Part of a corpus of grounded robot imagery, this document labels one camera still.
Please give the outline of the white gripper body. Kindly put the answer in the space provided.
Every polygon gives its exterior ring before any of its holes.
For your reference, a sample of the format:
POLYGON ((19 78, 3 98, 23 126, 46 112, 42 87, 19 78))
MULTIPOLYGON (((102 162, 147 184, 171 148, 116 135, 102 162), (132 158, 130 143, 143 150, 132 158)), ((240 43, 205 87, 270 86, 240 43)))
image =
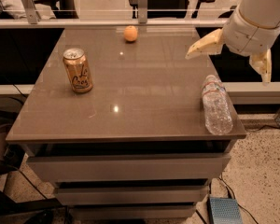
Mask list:
POLYGON ((237 7, 223 26, 222 35, 231 52, 250 56, 270 49, 280 35, 280 27, 266 28, 251 23, 237 7))

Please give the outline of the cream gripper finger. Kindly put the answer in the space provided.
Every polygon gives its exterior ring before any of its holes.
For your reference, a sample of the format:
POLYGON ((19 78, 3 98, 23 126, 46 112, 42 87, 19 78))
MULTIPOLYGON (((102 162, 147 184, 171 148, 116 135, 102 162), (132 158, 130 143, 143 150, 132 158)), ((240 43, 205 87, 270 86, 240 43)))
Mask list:
POLYGON ((223 45, 223 30, 216 29, 193 43, 189 47, 185 58, 189 60, 200 55, 218 55, 221 53, 223 45))
POLYGON ((261 76, 263 85, 268 85, 271 82, 272 54, 270 49, 262 53, 251 55, 249 64, 261 76))

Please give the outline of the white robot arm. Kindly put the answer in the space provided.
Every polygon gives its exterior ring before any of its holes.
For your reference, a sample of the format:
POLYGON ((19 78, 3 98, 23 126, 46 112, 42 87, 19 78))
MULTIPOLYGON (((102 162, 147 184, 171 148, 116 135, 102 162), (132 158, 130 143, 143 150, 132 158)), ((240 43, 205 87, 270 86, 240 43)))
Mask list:
POLYGON ((272 77, 271 47, 280 35, 280 0, 242 0, 224 26, 189 47, 187 59, 215 55, 224 45, 249 57, 250 66, 268 84, 272 77))

